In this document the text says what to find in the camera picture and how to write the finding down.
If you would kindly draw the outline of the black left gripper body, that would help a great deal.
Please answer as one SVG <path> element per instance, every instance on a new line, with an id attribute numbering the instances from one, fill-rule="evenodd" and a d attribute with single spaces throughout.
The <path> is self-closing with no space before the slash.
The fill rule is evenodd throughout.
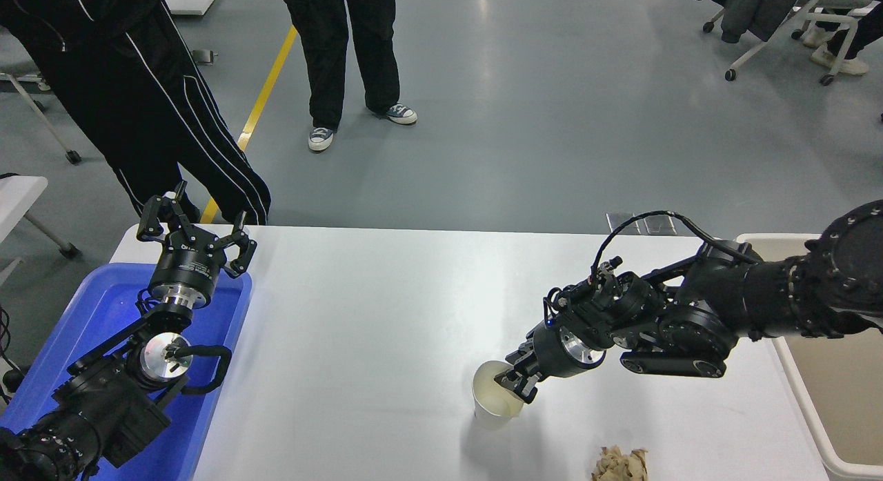
<path id="1" fill-rule="evenodd" d="M 192 247 L 182 239 L 166 235 L 163 252 L 149 283 L 151 295 L 164 296 L 171 286 L 188 287 L 201 297 L 214 295 L 227 257 L 223 251 L 208 252 L 207 247 L 206 243 L 199 242 Z"/>

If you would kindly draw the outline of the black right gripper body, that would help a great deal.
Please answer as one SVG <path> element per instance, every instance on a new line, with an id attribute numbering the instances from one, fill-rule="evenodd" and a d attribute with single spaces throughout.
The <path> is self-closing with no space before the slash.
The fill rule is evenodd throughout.
<path id="1" fill-rule="evenodd" d="M 533 351 L 543 377 L 573 377 L 597 367 L 597 351 L 564 327 L 537 324 Z"/>

